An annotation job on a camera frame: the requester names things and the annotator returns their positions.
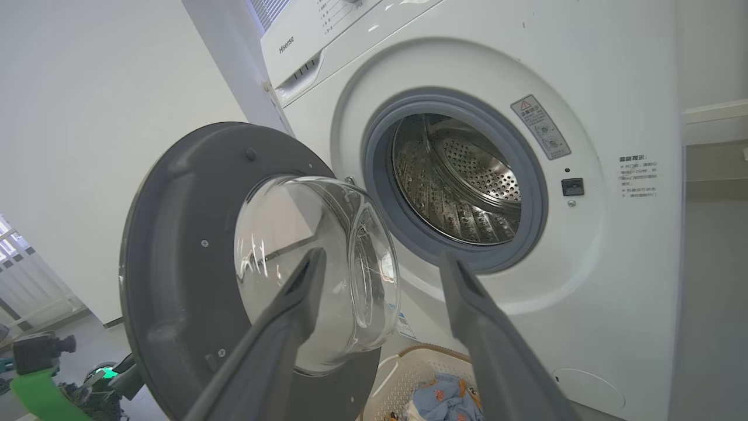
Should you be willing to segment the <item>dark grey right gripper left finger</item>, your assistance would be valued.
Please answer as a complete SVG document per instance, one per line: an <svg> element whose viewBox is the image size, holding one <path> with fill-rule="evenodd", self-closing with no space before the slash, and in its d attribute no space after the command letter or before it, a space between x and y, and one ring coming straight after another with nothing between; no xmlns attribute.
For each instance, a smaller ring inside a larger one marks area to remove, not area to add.
<svg viewBox="0 0 748 421"><path fill-rule="evenodd" d="M316 328L326 251L307 251L186 416L187 420L284 420L297 350Z"/></svg>

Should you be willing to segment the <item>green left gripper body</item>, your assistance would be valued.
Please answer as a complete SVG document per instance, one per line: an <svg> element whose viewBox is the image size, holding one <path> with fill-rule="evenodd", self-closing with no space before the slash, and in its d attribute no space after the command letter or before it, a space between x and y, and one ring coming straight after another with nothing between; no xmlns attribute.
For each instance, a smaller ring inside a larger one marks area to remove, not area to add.
<svg viewBox="0 0 748 421"><path fill-rule="evenodd" d="M123 420L123 395L110 386L119 375L113 364L97 365L81 385L56 383L59 368L17 375L11 391L38 420Z"/></svg>

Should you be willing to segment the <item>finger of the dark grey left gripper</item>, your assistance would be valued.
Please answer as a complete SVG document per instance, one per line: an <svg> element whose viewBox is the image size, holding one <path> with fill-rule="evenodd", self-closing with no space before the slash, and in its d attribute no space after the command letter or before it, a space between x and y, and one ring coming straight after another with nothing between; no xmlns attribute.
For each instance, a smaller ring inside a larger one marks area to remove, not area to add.
<svg viewBox="0 0 748 421"><path fill-rule="evenodd" d="M121 397L133 400L144 386L141 371L133 356L127 356L112 368L116 376L110 380L110 388Z"/></svg>

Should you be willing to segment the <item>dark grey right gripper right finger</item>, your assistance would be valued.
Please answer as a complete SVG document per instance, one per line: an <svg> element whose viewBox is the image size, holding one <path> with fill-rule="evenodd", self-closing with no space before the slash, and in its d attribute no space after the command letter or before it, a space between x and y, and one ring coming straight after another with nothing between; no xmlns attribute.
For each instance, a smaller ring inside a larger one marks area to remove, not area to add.
<svg viewBox="0 0 748 421"><path fill-rule="evenodd" d="M439 274L451 332L469 351L488 420L578 420L512 320L475 274L442 253Z"/></svg>

